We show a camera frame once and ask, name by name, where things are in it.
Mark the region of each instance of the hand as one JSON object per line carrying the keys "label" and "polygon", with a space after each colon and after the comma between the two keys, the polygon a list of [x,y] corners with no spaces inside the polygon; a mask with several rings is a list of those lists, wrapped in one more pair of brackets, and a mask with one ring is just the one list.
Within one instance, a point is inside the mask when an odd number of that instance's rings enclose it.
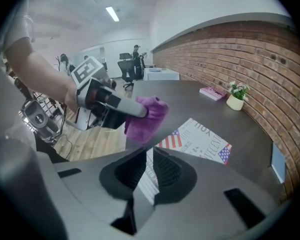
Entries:
{"label": "hand", "polygon": [[71,79],[68,84],[68,89],[64,98],[64,103],[74,112],[77,113],[78,105],[76,102],[77,85]]}

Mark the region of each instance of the brick wall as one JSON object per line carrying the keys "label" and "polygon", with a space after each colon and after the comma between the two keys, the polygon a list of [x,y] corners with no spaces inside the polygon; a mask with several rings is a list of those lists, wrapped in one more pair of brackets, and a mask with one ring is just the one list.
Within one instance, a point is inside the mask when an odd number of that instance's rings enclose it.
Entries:
{"label": "brick wall", "polygon": [[157,67],[227,90],[250,86],[243,109],[286,157],[285,193],[300,184],[300,41],[287,28],[261,21],[231,22],[178,37],[153,53]]}

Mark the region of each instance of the dark gray tabletop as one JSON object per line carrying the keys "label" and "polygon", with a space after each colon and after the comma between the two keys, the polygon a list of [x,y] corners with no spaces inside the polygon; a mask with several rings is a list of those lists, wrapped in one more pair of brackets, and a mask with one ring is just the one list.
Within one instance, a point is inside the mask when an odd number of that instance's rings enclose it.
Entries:
{"label": "dark gray tabletop", "polygon": [[[282,188],[271,168],[272,140],[244,111],[235,111],[226,98],[214,101],[199,93],[206,85],[197,81],[135,81],[132,99],[157,96],[169,105],[169,113],[148,149],[193,118],[232,145],[228,166],[250,179],[279,201]],[[127,139],[126,148],[140,146]]]}

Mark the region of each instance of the pink book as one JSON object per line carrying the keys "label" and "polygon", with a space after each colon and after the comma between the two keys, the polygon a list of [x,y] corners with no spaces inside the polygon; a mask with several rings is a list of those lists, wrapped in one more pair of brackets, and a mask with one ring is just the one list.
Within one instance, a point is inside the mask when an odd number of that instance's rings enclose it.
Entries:
{"label": "pink book", "polygon": [[215,90],[213,87],[205,87],[200,89],[200,93],[204,94],[205,96],[208,96],[209,98],[213,99],[214,101],[218,101],[226,94],[224,92],[221,92],[219,90]]}

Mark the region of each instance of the ceiling light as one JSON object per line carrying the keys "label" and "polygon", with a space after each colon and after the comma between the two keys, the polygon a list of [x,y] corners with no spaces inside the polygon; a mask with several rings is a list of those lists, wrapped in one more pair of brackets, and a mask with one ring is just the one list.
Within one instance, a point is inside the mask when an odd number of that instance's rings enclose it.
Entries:
{"label": "ceiling light", "polygon": [[113,19],[115,22],[118,22],[118,21],[119,21],[119,18],[118,18],[118,16],[116,15],[115,10],[112,8],[112,6],[107,7],[106,10],[108,11],[108,13],[111,15],[112,19]]}

